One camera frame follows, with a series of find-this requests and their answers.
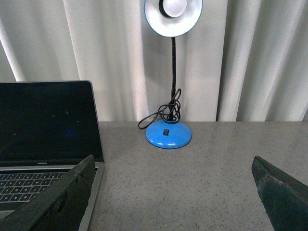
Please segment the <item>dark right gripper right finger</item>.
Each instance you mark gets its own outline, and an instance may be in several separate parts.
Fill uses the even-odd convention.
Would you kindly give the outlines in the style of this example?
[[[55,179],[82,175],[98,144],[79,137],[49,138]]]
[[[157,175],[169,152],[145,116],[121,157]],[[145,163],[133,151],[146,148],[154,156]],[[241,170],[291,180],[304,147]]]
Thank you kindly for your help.
[[[251,170],[274,230],[306,231],[308,187],[260,156],[254,157]]]

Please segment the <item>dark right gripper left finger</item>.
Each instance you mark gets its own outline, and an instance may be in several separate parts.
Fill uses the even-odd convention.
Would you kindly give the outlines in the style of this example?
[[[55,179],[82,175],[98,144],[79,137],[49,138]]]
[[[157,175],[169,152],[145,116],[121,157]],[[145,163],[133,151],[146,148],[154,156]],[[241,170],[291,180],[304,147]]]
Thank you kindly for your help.
[[[77,231],[95,176],[89,155],[34,199],[1,219],[2,231]]]

